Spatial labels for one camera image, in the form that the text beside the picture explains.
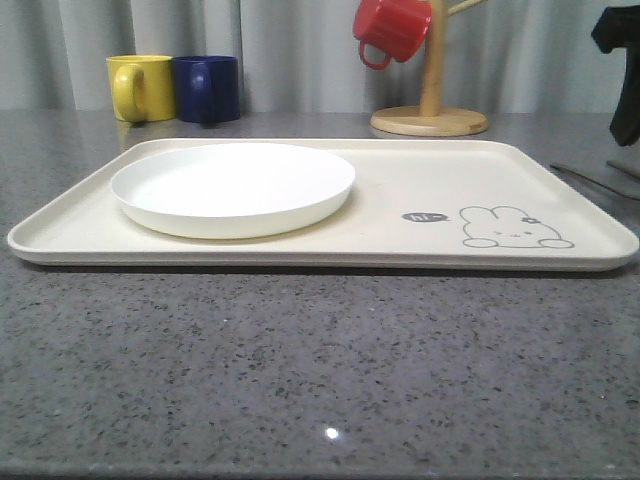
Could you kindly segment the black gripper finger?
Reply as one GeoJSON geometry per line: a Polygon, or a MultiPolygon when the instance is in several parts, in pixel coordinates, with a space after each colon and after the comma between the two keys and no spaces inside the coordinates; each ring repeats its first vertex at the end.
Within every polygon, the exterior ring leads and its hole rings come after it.
{"type": "Polygon", "coordinates": [[[618,145],[631,146],[639,140],[639,7],[605,8],[591,37],[603,54],[625,50],[625,75],[610,132],[618,145]]]}

